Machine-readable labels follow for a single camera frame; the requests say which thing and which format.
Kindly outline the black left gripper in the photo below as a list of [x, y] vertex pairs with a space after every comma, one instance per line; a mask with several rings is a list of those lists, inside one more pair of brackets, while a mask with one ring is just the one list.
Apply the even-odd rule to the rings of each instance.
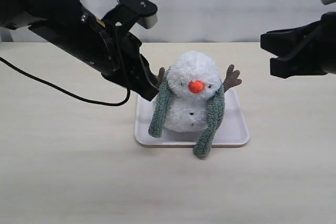
[[158, 76], [150, 69], [150, 64], [140, 53], [142, 43], [131, 33], [120, 34], [109, 31], [106, 55], [101, 75], [104, 79], [128, 88], [147, 101], [152, 101], [159, 93]]

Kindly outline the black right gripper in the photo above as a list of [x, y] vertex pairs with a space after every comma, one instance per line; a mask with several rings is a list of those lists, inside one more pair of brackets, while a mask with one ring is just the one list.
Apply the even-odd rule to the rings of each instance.
[[[288, 55], [313, 32], [313, 55]], [[304, 26], [267, 31], [260, 35], [260, 47], [277, 56], [269, 60], [271, 76], [335, 74], [335, 12], [326, 12], [320, 20]]]

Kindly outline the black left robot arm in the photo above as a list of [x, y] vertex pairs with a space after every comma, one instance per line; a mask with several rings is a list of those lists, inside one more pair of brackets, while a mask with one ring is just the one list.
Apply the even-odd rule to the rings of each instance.
[[149, 0], [118, 0], [99, 18], [80, 0], [1, 0], [1, 27], [27, 27], [127, 93], [151, 101], [158, 94], [159, 81], [131, 28], [135, 24], [152, 28], [157, 11]]

